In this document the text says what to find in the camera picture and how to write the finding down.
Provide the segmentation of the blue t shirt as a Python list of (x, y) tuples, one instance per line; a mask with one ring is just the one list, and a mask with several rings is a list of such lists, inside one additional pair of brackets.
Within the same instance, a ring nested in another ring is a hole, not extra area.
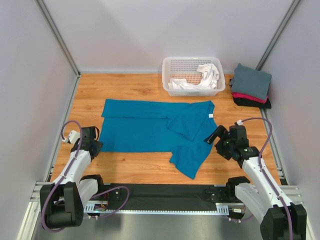
[(212, 101), (194, 103), (106, 99), (99, 140), (102, 152), (171, 153), (170, 163), (194, 179), (217, 129)]

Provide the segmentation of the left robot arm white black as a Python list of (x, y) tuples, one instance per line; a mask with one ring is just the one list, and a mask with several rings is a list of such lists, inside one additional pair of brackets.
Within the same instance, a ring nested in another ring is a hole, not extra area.
[(84, 208), (92, 198), (99, 201), (105, 196), (103, 179), (99, 174), (83, 176), (85, 169), (98, 156), (103, 143), (96, 126), (71, 131), (66, 140), (73, 144), (69, 160), (61, 174), (39, 192), (41, 224), (45, 230), (58, 232), (78, 227), (84, 218)]

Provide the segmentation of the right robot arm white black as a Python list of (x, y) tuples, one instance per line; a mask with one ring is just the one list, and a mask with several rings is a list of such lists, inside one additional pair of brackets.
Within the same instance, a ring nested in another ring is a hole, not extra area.
[(249, 176), (233, 177), (227, 182), (225, 196), (231, 202), (240, 200), (260, 224), (264, 240), (305, 240), (307, 238), (307, 212), (302, 204), (294, 202), (284, 193), (269, 172), (261, 152), (250, 146), (243, 125), (223, 125), (204, 141), (214, 145), (216, 152), (226, 160), (235, 160)]

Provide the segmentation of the black folded t shirt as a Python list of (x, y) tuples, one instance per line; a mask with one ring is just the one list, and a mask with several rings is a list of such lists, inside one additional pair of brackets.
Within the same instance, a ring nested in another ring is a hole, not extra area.
[(269, 99), (265, 103), (261, 103), (258, 101), (246, 99), (246, 98), (235, 98), (233, 97), (233, 102), (238, 106), (243, 107), (254, 107), (259, 109), (271, 109), (272, 105)]

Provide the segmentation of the pink folded t shirt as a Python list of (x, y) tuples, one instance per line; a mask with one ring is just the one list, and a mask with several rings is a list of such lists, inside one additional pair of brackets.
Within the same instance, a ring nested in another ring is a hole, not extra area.
[(261, 98), (257, 98), (257, 97), (251, 96), (251, 95), (247, 95), (244, 93), (238, 93), (238, 92), (232, 92), (231, 95), (233, 98), (247, 99), (247, 100), (255, 101), (258, 103), (262, 103), (262, 104), (265, 104), (268, 100), (268, 96), (266, 96), (265, 99), (261, 99)]

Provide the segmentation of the white t shirt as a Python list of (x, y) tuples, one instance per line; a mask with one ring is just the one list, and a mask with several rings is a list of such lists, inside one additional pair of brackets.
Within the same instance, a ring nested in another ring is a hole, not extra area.
[(186, 78), (171, 78), (168, 83), (170, 90), (213, 90), (218, 85), (220, 72), (212, 63), (199, 64), (196, 70), (201, 73), (201, 80), (195, 84)]

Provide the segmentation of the grey folded t shirt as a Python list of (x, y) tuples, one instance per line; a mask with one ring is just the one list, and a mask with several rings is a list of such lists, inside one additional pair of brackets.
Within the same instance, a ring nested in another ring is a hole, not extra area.
[(260, 100), (266, 100), (272, 75), (255, 70), (239, 63), (230, 81), (232, 93), (245, 94)]

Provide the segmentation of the white plastic basket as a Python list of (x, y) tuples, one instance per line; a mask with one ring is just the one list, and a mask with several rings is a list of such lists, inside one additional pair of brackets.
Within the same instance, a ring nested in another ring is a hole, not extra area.
[[(198, 65), (214, 64), (220, 77), (217, 87), (212, 90), (175, 90), (169, 89), (171, 78), (187, 79), (190, 83), (197, 84), (202, 74), (197, 72)], [(226, 88), (226, 81), (221, 62), (216, 57), (167, 57), (162, 63), (162, 85), (171, 97), (213, 97)]]

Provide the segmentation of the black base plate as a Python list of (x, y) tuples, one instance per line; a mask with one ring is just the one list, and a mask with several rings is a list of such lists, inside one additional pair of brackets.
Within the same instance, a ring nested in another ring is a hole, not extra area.
[(216, 210), (217, 203), (240, 203), (226, 186), (122, 184), (129, 189), (129, 210)]

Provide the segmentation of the left aluminium frame post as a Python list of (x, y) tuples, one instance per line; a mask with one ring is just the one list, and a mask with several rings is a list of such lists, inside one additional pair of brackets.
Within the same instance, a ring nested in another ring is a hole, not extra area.
[(71, 69), (75, 73), (77, 77), (81, 75), (80, 70), (77, 67), (77, 64), (72, 57), (59, 29), (57, 24), (54, 21), (52, 14), (50, 13), (49, 8), (47, 7), (44, 0), (35, 0), (36, 5), (38, 6), (43, 18), (45, 19), (46, 23), (48, 24), (49, 29), (51, 30), (55, 40), (57, 41), (62, 53), (64, 54), (68, 64), (70, 65)]

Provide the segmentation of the aluminium frame post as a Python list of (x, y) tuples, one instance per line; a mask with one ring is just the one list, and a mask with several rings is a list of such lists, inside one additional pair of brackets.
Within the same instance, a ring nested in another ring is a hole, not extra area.
[(71, 69), (75, 73), (77, 77), (81, 75), (80, 70), (77, 67), (77, 64), (72, 57), (59, 29), (57, 24), (54, 21), (52, 14), (50, 13), (49, 8), (47, 7), (44, 0), (35, 0), (36, 5), (38, 6), (43, 18), (45, 19), (46, 23), (48, 24), (49, 29), (51, 30), (55, 40), (57, 41), (62, 53), (64, 54), (68, 64), (70, 65)]
[(285, 32), (289, 22), (291, 21), (292, 17), (294, 16), (296, 10), (299, 8), (300, 4), (302, 3), (302, 0), (293, 0), (287, 11), (285, 12), (282, 20), (280, 21), (275, 33), (273, 34), (271, 40), (269, 41), (265, 51), (263, 52), (257, 66), (256, 70), (261, 71), (266, 64), (268, 58), (271, 56), (276, 44), (280, 40), (282, 34)]

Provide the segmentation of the right aluminium frame post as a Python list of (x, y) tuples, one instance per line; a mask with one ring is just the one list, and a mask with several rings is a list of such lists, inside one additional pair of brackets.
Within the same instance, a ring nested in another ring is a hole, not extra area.
[(265, 51), (263, 52), (257, 66), (256, 70), (261, 71), (266, 64), (268, 58), (271, 56), (276, 44), (280, 40), (282, 34), (285, 32), (289, 22), (291, 21), (292, 17), (294, 16), (296, 10), (299, 8), (300, 4), (302, 3), (302, 0), (293, 0), (287, 11), (285, 12), (282, 20), (280, 21), (275, 33), (273, 34), (271, 40), (269, 41)]

